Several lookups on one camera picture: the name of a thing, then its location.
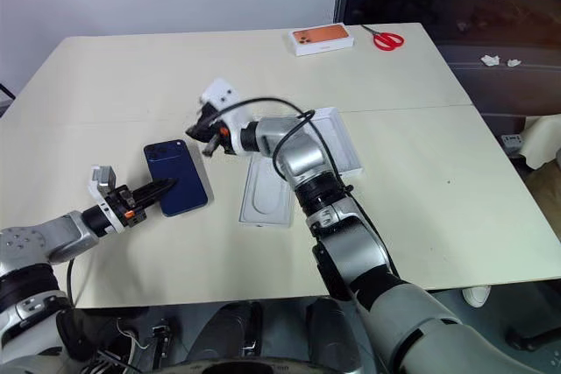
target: blue smartphone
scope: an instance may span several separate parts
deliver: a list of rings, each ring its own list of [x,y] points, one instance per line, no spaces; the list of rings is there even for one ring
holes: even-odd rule
[[[153,180],[177,180],[160,200],[165,216],[182,214],[209,202],[184,141],[176,139],[147,145],[144,154]]]

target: phone box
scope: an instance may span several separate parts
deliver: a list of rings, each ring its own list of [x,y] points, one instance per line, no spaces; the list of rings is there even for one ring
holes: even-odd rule
[[[288,33],[288,38],[296,56],[340,50],[354,44],[354,37],[343,24],[293,30]]]

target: red scissors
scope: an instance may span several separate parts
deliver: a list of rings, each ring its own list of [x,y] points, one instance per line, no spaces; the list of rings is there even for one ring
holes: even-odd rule
[[[391,52],[392,50],[403,46],[403,43],[405,43],[405,40],[401,35],[393,34],[391,32],[377,32],[368,28],[366,25],[361,26],[373,35],[374,45],[385,52]]]

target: table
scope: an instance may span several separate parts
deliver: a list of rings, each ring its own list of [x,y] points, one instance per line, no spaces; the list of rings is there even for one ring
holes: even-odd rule
[[[0,119],[0,224],[91,206],[92,164],[113,165],[131,188],[149,181],[142,147],[185,138],[197,97],[221,76],[244,98],[341,111],[365,169],[348,181],[406,280],[440,289],[561,276],[561,245],[423,28],[378,27],[406,46],[378,51],[359,27],[352,49],[300,58],[285,30],[65,40]],[[240,225],[248,159],[188,146],[211,204],[172,218],[150,208],[79,256],[78,307],[325,294],[301,210],[290,229]],[[62,288],[65,269],[55,269]]]

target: white tissue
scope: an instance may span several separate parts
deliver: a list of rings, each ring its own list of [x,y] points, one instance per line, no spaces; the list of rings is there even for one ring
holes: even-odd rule
[[[501,62],[501,58],[499,56],[491,57],[486,54],[481,58],[481,61],[487,66],[497,66]]]
[[[510,60],[507,61],[507,66],[508,66],[508,67],[514,67],[514,66],[520,65],[521,63],[522,63],[521,60],[518,60],[518,59],[510,59]]]

